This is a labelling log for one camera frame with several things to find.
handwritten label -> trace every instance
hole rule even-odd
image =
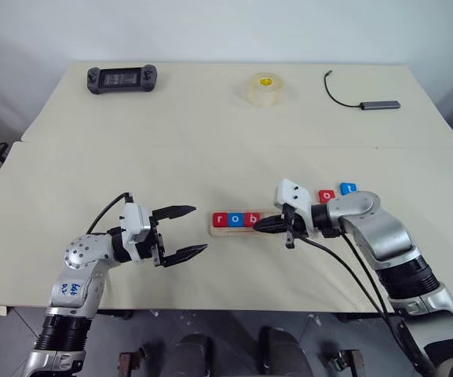
[[[62,292],[62,295],[69,295],[69,296],[76,296],[79,293],[79,288],[82,286],[80,284],[73,283],[71,286],[69,284],[62,284],[62,288],[60,289],[60,292]]]

gray floor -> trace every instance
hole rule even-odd
[[[41,331],[44,309],[15,308],[0,317],[0,376],[20,375],[20,370]],[[164,362],[165,351],[184,335],[201,332],[214,340],[216,375],[256,374],[255,355],[258,332],[262,326],[284,328],[305,350],[315,376],[334,374],[321,362],[322,352],[359,349],[371,376],[413,376],[413,367],[396,346],[387,327],[376,319],[354,320],[343,324],[329,313],[141,310],[129,320],[97,316],[88,336],[87,356],[79,376],[117,376],[120,352],[148,347],[151,354],[150,376],[156,377]],[[141,371],[133,376],[143,375]]]

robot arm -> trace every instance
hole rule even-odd
[[[193,211],[190,206],[154,210],[126,203],[120,226],[106,233],[91,233],[72,241],[64,253],[64,269],[53,285],[50,307],[46,310],[42,333],[24,366],[22,377],[73,376],[82,370],[86,335],[99,309],[109,269],[128,261],[151,258],[155,265],[169,267],[195,257],[207,245],[195,245],[165,256],[162,236],[156,226],[164,218],[178,218]]]
[[[369,266],[389,294],[389,302],[404,322],[401,340],[423,375],[433,375],[453,359],[453,298],[434,276],[404,225],[384,211],[372,192],[354,192],[325,204],[313,204],[305,188],[282,180],[276,206],[283,216],[266,218],[254,228],[261,232],[336,237],[350,233]]]

white table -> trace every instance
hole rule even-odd
[[[162,221],[169,252],[209,247],[170,269],[127,263],[110,272],[104,308],[372,311],[333,260],[282,236],[212,237],[216,209],[270,208],[280,178],[308,188],[354,181],[376,192],[453,293],[453,132],[406,67],[157,64],[151,93],[94,96],[92,66],[71,66],[0,172],[0,304],[44,306],[67,244],[123,191],[152,209],[191,204]],[[333,103],[398,100],[362,112]],[[271,108],[245,100],[251,74],[286,82]],[[121,207],[98,225],[116,226]],[[340,240],[322,240],[365,279]]]

